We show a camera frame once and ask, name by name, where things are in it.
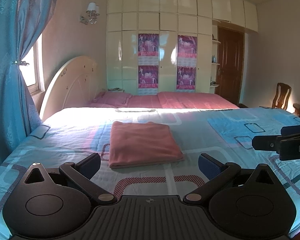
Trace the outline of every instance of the wall sconce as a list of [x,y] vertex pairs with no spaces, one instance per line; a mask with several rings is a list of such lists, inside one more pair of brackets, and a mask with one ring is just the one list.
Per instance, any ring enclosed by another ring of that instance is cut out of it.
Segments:
[[87,25],[88,23],[97,23],[97,16],[99,16],[99,6],[95,2],[91,2],[88,5],[87,13],[89,14],[89,19],[80,16],[80,22]]

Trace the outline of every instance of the bed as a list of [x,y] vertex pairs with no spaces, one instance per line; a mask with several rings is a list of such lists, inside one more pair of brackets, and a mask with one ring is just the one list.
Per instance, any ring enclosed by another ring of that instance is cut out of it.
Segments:
[[[112,170],[108,166],[109,137],[114,121],[156,122],[169,125],[184,160],[176,163]],[[255,151],[255,135],[275,135],[283,126],[298,125],[300,118],[282,110],[245,108],[206,111],[200,109],[66,108],[48,118],[27,137],[0,166],[0,240],[9,238],[2,207],[27,167],[40,162],[46,168],[78,162],[93,152],[101,156],[101,168],[91,179],[117,197],[120,195],[175,195],[203,185],[208,179],[198,169],[205,152],[217,160],[255,168],[267,163],[278,176],[297,208],[291,228],[300,231],[300,160],[280,162],[275,152]]]
[[143,107],[236,109],[219,95],[210,93],[159,92],[137,96],[129,93],[106,92],[98,64],[87,56],[75,57],[65,63],[52,79],[43,99],[40,118],[44,121],[54,113],[69,107]]

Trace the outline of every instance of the lampshade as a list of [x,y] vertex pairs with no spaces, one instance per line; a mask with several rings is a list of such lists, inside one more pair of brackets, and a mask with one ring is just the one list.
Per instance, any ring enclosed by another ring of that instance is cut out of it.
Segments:
[[87,11],[96,11],[96,13],[99,13],[99,6],[97,6],[95,2],[91,2],[88,5]]

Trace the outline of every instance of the wall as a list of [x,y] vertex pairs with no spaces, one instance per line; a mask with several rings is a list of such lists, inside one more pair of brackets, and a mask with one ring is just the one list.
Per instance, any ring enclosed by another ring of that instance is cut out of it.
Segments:
[[242,103],[271,106],[276,84],[292,87],[288,111],[300,102],[300,0],[257,6],[259,33],[249,34],[248,68]]
[[[95,25],[84,25],[89,2],[99,5],[100,16]],[[57,0],[54,15],[42,33],[42,64],[47,89],[58,69],[73,57],[86,55],[99,65],[99,80],[106,87],[106,11],[107,0]],[[34,97],[40,111],[44,93]]]

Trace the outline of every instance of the pink folded towel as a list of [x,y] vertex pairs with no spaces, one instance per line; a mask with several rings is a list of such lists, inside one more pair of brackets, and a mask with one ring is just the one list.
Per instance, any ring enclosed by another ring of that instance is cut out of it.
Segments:
[[110,132],[109,167],[127,168],[183,160],[165,124],[114,122]]

